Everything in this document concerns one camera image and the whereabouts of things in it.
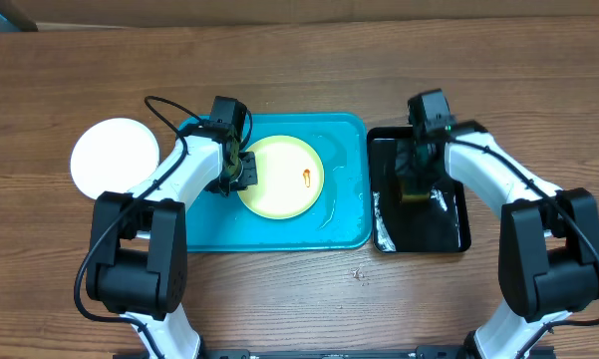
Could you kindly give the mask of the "yellow green scrub sponge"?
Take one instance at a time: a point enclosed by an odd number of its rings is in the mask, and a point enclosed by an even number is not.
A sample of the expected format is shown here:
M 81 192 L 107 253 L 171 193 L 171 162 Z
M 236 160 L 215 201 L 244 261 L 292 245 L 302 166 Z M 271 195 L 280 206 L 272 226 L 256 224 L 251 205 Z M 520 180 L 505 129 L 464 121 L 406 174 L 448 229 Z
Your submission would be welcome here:
M 419 191 L 403 187 L 401 189 L 401 203 L 427 201 L 431 197 L 429 191 Z

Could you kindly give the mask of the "yellow-green plate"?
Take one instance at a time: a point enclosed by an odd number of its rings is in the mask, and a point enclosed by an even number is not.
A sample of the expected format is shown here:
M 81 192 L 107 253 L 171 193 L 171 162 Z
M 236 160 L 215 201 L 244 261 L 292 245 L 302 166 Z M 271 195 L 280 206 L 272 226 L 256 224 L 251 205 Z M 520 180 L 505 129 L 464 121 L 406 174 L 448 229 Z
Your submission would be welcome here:
M 317 201 L 325 171 L 321 158 L 306 142 L 276 135 L 247 150 L 255 156 L 257 184 L 238 195 L 252 212 L 269 219 L 289 219 Z

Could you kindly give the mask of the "white plate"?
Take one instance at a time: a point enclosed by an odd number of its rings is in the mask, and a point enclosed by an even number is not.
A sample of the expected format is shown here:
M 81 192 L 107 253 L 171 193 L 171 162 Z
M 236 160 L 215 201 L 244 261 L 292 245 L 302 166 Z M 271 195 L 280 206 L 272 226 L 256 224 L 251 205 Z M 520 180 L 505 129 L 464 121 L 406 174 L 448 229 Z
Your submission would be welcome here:
M 147 179 L 158 163 L 159 146 L 148 127 L 112 118 L 80 136 L 71 153 L 70 173 L 78 190 L 96 199 L 104 191 L 126 192 Z

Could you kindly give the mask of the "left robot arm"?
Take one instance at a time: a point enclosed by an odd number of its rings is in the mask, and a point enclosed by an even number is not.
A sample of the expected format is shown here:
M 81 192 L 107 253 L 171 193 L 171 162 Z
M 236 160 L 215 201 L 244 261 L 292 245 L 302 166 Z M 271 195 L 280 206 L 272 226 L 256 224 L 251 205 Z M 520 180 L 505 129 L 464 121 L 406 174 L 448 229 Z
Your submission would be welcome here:
M 202 358 L 181 304 L 187 284 L 186 213 L 204 191 L 228 196 L 257 183 L 246 150 L 252 115 L 218 96 L 208 118 L 176 130 L 171 154 L 143 182 L 96 199 L 90 248 L 74 302 L 87 319 L 131 325 L 144 358 Z

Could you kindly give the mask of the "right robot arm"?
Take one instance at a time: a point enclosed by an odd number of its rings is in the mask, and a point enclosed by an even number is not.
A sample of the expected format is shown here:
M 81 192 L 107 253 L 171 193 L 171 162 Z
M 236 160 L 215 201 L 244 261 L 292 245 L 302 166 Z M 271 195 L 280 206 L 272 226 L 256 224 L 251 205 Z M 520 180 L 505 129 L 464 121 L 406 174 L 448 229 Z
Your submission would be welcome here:
M 502 301 L 464 340 L 463 358 L 526 358 L 560 326 L 599 326 L 599 211 L 508 155 L 476 121 L 458 122 L 442 90 L 408 100 L 411 147 L 397 160 L 399 199 L 432 196 L 443 177 L 470 188 L 499 218 Z

